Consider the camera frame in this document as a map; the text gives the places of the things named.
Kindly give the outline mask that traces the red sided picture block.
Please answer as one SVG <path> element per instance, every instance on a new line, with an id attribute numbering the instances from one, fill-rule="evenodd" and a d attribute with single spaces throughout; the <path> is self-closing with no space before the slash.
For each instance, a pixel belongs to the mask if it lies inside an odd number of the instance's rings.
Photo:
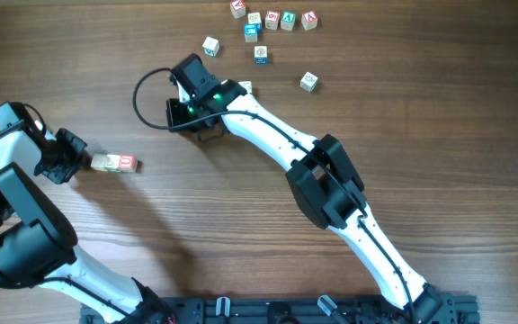
<path id="1" fill-rule="evenodd" d="M 118 169 L 125 173 L 136 173 L 138 160 L 134 155 L 120 155 Z"/>

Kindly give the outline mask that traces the blue letter P block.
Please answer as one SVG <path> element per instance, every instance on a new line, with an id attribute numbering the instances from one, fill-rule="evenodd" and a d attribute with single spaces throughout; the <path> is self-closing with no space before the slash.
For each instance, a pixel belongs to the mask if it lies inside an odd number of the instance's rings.
<path id="1" fill-rule="evenodd" d="M 106 171 L 107 156 L 104 154 L 94 154 L 90 163 L 90 167 L 97 171 Z"/>

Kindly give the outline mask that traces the red letter M block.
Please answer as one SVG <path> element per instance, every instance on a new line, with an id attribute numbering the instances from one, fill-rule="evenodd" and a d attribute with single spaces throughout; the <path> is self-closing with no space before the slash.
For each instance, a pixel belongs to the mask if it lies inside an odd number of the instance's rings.
<path id="1" fill-rule="evenodd" d="M 105 156 L 104 168 L 109 172 L 120 172 L 121 156 L 107 154 Z"/>

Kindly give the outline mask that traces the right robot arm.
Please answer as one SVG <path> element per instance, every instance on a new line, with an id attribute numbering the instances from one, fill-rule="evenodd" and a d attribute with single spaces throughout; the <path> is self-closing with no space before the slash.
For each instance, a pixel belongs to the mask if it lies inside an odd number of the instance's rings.
<path id="1" fill-rule="evenodd" d="M 381 230 L 364 184 L 341 143 L 307 135 L 264 109 L 238 82 L 219 81 L 191 54 L 170 70 L 179 97 L 167 104 L 171 131 L 202 131 L 222 123 L 285 171 L 296 204 L 317 227 L 332 230 L 362 261 L 382 297 L 402 312 L 400 322 L 428 323 L 440 297 Z"/>

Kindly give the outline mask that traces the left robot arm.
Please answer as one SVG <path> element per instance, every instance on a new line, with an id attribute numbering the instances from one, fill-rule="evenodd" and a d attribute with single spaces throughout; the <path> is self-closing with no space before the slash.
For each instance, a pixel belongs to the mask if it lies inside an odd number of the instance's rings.
<path id="1" fill-rule="evenodd" d="M 48 130 L 31 105 L 0 104 L 0 289 L 64 293 L 106 323 L 175 323 L 152 290 L 86 253 L 67 217 L 34 183 L 39 175 L 68 182 L 85 148 L 69 130 Z"/>

